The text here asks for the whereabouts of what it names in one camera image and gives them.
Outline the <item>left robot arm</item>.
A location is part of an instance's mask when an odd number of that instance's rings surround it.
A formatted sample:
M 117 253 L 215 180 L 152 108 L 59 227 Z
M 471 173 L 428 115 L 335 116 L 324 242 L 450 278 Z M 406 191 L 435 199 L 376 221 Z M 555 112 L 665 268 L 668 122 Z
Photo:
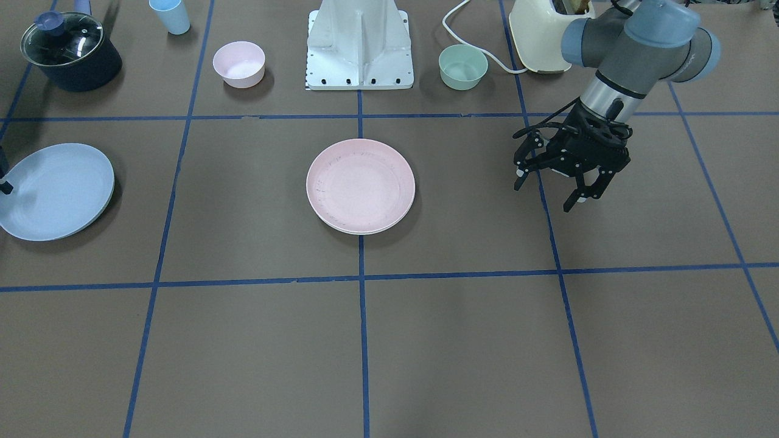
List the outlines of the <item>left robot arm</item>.
M 613 2 L 599 17 L 570 23 L 562 58 L 595 75 L 579 97 L 515 133 L 522 144 L 514 153 L 514 189 L 550 169 L 576 181 L 565 212 L 601 198 L 631 161 L 628 121 L 651 89 L 699 80 L 718 65 L 721 42 L 699 23 L 697 12 L 673 1 Z

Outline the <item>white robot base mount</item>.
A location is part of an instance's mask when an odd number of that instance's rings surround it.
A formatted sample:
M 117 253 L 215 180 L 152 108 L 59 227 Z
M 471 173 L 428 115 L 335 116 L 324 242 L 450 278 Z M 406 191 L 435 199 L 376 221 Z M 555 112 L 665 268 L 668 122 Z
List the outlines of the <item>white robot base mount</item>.
M 395 91 L 414 85 L 411 31 L 394 1 L 323 1 L 309 12 L 309 91 Z

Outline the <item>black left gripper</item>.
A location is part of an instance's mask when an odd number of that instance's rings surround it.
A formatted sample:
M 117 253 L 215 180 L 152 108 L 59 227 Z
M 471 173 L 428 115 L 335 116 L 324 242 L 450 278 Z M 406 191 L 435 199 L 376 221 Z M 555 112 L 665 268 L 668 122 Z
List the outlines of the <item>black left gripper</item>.
M 633 133 L 626 123 L 599 116 L 573 100 L 514 134 L 515 139 L 523 138 L 514 155 L 514 190 L 519 191 L 531 173 L 552 169 L 576 181 L 576 188 L 563 203 L 565 213 L 588 198 L 600 199 L 616 173 L 631 161 L 627 141 Z M 587 185 L 584 174 L 593 169 L 598 170 L 598 177 Z

